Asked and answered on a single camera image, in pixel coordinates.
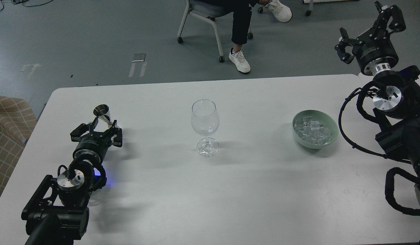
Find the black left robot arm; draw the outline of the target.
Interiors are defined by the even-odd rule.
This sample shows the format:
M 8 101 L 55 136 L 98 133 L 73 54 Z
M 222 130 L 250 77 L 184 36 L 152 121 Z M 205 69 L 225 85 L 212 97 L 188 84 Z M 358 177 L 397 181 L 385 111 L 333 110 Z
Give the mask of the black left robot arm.
M 29 236 L 26 245 L 72 245 L 87 231 L 92 192 L 107 184 L 102 165 L 110 146 L 123 145 L 116 120 L 102 116 L 108 128 L 95 130 L 99 117 L 80 124 L 71 133 L 78 145 L 69 166 L 60 165 L 57 176 L 46 175 L 21 213 Z

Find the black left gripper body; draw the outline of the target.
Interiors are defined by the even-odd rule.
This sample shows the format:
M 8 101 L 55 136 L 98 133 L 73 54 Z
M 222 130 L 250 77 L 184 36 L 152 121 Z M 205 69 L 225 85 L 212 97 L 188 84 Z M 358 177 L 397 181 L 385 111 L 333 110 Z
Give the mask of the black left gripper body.
M 85 134 L 78 142 L 73 152 L 73 159 L 80 155 L 89 154 L 102 163 L 110 146 L 107 144 L 107 132 L 94 132 L 92 135 Z

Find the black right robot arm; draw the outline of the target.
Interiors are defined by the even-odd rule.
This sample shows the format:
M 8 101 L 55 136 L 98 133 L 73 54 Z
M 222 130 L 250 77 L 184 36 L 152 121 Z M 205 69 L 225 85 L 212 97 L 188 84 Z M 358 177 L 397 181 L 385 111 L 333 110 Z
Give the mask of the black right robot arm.
M 339 112 L 338 126 L 342 137 L 353 148 L 412 165 L 415 174 L 399 167 L 387 171 L 385 199 L 393 209 L 405 215 L 420 216 L 420 208 L 404 207 L 394 197 L 394 177 L 400 175 L 414 183 L 420 205 L 420 86 L 416 82 L 420 70 L 415 65 L 401 71 L 393 70 L 399 58 L 390 36 L 406 29 L 404 17 L 397 5 L 386 6 L 378 1 L 374 4 L 378 17 L 371 28 L 355 39 L 340 28 L 341 37 L 335 46 L 339 59 L 346 64 L 356 59 L 361 73 L 372 76 L 372 80 L 356 88 L 345 99 Z M 383 149 L 383 154 L 356 144 L 343 131 L 343 111 L 354 97 L 357 97 L 358 113 L 380 128 L 375 140 Z

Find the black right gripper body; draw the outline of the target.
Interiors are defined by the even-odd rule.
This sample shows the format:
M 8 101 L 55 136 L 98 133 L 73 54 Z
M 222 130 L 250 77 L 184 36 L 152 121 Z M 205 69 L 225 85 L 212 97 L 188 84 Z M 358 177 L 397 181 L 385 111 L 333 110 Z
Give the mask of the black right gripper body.
M 397 64 L 399 58 L 391 43 L 390 34 L 387 30 L 379 31 L 378 37 L 370 36 L 371 30 L 368 29 L 357 40 L 364 43 L 353 47 L 358 66 L 362 74 L 372 76 L 372 62 L 388 63 L 392 68 Z

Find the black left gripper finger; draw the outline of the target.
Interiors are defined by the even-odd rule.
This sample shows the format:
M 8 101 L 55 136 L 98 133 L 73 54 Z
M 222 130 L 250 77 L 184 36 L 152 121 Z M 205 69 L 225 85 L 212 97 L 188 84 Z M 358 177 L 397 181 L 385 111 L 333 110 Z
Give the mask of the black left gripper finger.
M 70 133 L 71 141 L 80 142 L 81 138 L 87 132 L 89 133 L 89 135 L 92 135 L 94 133 L 94 129 L 96 128 L 97 124 L 98 124 L 97 117 L 92 122 L 89 122 L 88 124 L 80 124 Z
M 111 127 L 107 130 L 107 144 L 116 147 L 123 146 L 123 133 L 122 129 L 118 127 L 117 120 L 114 120 Z

